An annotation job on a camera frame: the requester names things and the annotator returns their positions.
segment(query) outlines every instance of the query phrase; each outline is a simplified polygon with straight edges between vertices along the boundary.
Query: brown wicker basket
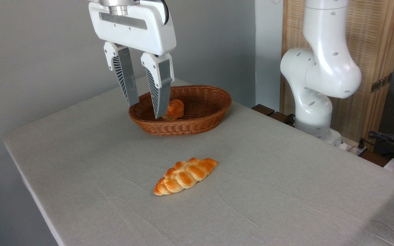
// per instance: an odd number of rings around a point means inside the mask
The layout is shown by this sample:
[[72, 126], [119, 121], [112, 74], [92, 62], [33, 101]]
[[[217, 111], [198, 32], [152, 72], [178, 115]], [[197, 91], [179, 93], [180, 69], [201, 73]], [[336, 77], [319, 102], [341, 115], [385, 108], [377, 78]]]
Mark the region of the brown wicker basket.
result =
[[129, 108], [129, 116], [149, 134], [158, 136], [199, 134], [218, 126], [232, 103], [228, 92], [209, 85], [173, 86], [170, 100], [173, 99], [179, 99], [185, 105], [183, 117], [178, 120], [155, 119], [149, 92], [141, 95], [139, 103]]

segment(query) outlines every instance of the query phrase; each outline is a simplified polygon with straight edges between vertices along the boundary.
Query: table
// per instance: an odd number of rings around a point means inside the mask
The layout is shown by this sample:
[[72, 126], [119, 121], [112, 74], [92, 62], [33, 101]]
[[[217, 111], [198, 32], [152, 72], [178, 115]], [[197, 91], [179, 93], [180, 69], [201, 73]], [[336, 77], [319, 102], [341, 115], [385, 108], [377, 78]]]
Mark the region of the table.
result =
[[[394, 245], [394, 173], [237, 103], [191, 136], [149, 135], [127, 111], [116, 88], [4, 136], [59, 245]], [[153, 194], [191, 157], [219, 164]]]

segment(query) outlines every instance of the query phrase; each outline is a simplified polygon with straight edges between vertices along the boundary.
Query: metal hinge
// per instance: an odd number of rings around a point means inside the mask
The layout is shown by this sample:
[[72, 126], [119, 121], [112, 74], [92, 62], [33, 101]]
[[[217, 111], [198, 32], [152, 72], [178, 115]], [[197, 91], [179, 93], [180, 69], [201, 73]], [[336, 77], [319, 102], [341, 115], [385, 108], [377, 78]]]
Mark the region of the metal hinge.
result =
[[374, 93], [375, 91], [379, 90], [381, 87], [390, 83], [392, 76], [393, 76], [393, 73], [390, 73], [389, 75], [385, 76], [384, 78], [373, 83], [372, 88], [370, 89], [370, 93]]

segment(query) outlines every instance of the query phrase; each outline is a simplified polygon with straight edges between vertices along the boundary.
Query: bread roll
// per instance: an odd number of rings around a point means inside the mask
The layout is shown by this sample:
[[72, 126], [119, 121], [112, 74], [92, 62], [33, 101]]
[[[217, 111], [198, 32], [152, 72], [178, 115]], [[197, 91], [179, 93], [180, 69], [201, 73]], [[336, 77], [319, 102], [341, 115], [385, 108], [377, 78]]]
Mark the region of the bread roll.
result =
[[217, 164], [218, 162], [210, 158], [206, 158], [205, 160], [191, 158], [187, 162], [177, 162], [158, 181], [154, 192], [156, 195], [161, 196], [177, 193], [183, 189], [189, 189], [198, 181], [206, 178]]
[[171, 100], [168, 103], [167, 113], [162, 116], [164, 120], [177, 120], [180, 117], [183, 117], [183, 102], [179, 99]]

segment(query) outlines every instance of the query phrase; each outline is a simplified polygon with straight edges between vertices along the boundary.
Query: robotic arm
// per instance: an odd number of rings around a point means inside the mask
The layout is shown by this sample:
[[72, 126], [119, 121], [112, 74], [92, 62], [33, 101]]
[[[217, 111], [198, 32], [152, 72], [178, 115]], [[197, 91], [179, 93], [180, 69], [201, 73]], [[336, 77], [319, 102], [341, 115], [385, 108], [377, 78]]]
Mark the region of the robotic arm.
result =
[[295, 102], [295, 127], [340, 146], [341, 135], [330, 129], [332, 104], [327, 96], [347, 98], [361, 83], [361, 71], [346, 45], [349, 0], [305, 0], [303, 35], [312, 50], [286, 52], [280, 71]]
[[174, 81], [172, 58], [176, 46], [174, 26], [163, 0], [90, 0], [89, 13], [95, 33], [105, 40], [108, 68], [115, 70], [130, 106], [138, 93], [129, 48], [144, 51], [141, 57], [150, 85], [155, 117], [166, 114], [170, 83]]

